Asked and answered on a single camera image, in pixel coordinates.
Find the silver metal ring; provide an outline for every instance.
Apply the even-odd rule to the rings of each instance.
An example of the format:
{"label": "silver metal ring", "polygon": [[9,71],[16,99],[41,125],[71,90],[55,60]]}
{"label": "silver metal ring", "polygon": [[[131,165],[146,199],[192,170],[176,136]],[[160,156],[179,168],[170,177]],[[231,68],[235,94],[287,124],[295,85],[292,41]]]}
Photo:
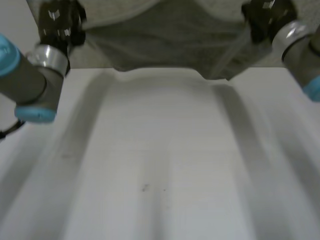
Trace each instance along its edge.
{"label": "silver metal ring", "polygon": [[309,34],[311,34],[311,31],[307,25],[298,20],[292,21],[276,34],[272,47],[277,52],[284,53],[291,44]]}
{"label": "silver metal ring", "polygon": [[62,76],[66,75],[68,58],[53,46],[38,45],[33,52],[28,54],[27,59],[34,66],[49,68]]}

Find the black cable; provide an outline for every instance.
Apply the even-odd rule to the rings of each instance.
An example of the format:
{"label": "black cable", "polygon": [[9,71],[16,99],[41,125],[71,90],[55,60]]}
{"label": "black cable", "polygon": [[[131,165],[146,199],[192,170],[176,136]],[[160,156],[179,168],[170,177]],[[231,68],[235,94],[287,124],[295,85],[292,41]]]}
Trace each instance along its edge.
{"label": "black cable", "polygon": [[7,130],[0,131],[0,140],[6,138],[7,135],[14,133],[19,128],[21,128],[26,122],[18,120],[12,127],[8,128]]}

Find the gray fabric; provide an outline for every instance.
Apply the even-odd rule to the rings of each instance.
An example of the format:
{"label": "gray fabric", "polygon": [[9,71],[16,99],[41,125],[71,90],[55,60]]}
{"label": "gray fabric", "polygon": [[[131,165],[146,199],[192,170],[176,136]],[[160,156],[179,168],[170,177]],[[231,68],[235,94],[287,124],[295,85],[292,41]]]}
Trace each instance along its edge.
{"label": "gray fabric", "polygon": [[[44,0],[26,0],[34,18],[38,19],[39,6]],[[158,0],[79,0],[84,6],[88,22],[94,25],[97,22],[109,22],[120,15],[138,12],[139,9],[150,2]],[[247,0],[195,0],[215,18],[223,21],[243,21],[241,5]],[[320,24],[320,1],[319,0],[293,0],[299,15],[308,26],[315,30]],[[75,49],[70,59],[71,68],[110,68],[110,63],[103,54],[94,50],[89,44]],[[283,67],[281,57],[276,53],[258,61],[253,67]]]}
{"label": "gray fabric", "polygon": [[271,51],[267,42],[251,43],[243,21],[214,18],[194,0],[155,2],[130,17],[86,29],[87,42],[118,71],[185,67],[205,79],[231,79]]}

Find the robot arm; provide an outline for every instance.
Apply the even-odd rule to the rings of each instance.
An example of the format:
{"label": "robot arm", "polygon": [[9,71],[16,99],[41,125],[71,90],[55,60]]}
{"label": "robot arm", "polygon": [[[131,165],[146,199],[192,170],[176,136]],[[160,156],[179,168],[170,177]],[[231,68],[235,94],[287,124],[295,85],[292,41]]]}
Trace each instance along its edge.
{"label": "robot arm", "polygon": [[252,0],[242,6],[256,44],[269,39],[304,93],[320,102],[320,27],[312,33],[291,0]]}
{"label": "robot arm", "polygon": [[50,123],[57,113],[64,77],[70,70],[69,53],[85,42],[81,24],[86,13],[77,1],[41,5],[40,43],[24,57],[0,35],[0,93],[16,102],[20,122]]}

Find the light blue joint cap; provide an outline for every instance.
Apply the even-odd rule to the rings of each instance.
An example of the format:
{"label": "light blue joint cap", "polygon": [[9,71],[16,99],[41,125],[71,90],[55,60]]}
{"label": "light blue joint cap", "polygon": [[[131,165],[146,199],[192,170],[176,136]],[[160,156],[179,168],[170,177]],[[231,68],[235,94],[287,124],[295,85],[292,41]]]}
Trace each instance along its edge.
{"label": "light blue joint cap", "polygon": [[14,114],[19,120],[28,123],[48,124],[55,120],[57,112],[42,107],[17,106]]}
{"label": "light blue joint cap", "polygon": [[313,101],[320,103],[320,76],[303,88],[303,92]]}
{"label": "light blue joint cap", "polygon": [[11,73],[20,62],[20,51],[0,33],[0,77]]}

